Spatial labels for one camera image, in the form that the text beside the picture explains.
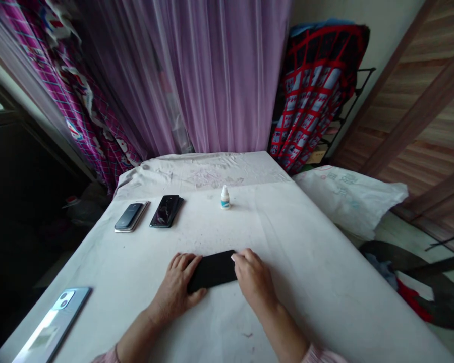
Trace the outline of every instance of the smartphone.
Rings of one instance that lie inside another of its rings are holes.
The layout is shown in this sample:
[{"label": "smartphone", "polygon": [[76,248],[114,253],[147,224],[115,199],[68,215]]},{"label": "smartphone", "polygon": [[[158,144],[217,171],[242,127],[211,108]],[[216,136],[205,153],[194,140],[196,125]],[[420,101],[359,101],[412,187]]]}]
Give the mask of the smartphone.
[{"label": "smartphone", "polygon": [[163,196],[151,220],[150,227],[170,228],[182,202],[183,198],[178,195]]},{"label": "smartphone", "polygon": [[149,203],[145,201],[130,204],[115,224],[115,232],[132,232]]},{"label": "smartphone", "polygon": [[202,257],[187,285],[187,293],[237,280],[235,263],[231,259],[234,253],[234,250],[229,250]]},{"label": "smartphone", "polygon": [[90,287],[64,290],[12,363],[49,363],[91,293]]}]

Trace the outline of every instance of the light blue smartphone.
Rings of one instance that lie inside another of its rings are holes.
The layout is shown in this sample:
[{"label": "light blue smartphone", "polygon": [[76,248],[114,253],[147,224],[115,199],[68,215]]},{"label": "light blue smartphone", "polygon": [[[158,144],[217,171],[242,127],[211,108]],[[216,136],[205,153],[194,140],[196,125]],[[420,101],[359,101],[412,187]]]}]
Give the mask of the light blue smartphone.
[{"label": "light blue smartphone", "polygon": [[64,290],[12,363],[49,363],[79,314],[90,287]]}]

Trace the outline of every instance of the white bag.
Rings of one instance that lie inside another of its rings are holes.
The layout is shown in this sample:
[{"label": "white bag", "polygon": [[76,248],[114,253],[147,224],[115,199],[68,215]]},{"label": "white bag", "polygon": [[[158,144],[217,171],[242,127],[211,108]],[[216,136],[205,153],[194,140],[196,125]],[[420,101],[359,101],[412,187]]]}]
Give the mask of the white bag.
[{"label": "white bag", "polygon": [[384,214],[409,195],[403,183],[387,184],[330,165],[293,180],[334,224],[364,240],[373,240]]}]

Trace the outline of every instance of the white cloth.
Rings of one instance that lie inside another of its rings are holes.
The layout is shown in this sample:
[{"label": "white cloth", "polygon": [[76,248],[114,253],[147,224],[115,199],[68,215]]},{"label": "white cloth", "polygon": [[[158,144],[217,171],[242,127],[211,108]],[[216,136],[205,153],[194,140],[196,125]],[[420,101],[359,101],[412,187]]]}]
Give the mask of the white cloth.
[{"label": "white cloth", "polygon": [[[0,350],[12,361],[68,287],[93,292],[54,363],[108,351],[152,300],[175,252],[251,247],[272,269],[281,301],[328,349],[351,362],[454,362],[453,356],[265,152],[182,155],[143,162],[122,177],[102,218]],[[221,186],[232,207],[220,209]],[[149,228],[163,194],[185,203],[170,229]],[[133,233],[114,224],[135,200],[151,205]],[[276,361],[237,283],[209,290],[153,353],[162,362]]]}]

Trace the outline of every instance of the person's left hand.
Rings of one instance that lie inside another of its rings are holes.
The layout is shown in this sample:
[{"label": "person's left hand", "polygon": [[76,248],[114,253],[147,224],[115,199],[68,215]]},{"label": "person's left hand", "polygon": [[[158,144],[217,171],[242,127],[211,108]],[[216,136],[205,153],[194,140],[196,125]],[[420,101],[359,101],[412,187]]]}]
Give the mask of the person's left hand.
[{"label": "person's left hand", "polygon": [[205,288],[191,295],[187,294],[187,285],[201,259],[202,256],[177,253],[170,261],[165,279],[148,307],[150,318],[156,324],[164,325],[171,322],[198,304],[207,294]]}]

